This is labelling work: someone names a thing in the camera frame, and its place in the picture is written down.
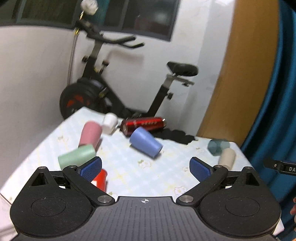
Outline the person's hand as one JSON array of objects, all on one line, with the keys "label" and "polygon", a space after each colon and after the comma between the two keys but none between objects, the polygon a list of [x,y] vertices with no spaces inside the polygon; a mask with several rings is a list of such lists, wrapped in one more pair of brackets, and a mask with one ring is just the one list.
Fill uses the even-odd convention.
[{"label": "person's hand", "polygon": [[294,216],[294,219],[295,219],[295,216],[296,216],[296,197],[293,199],[293,207],[292,209],[290,210],[290,214]]}]

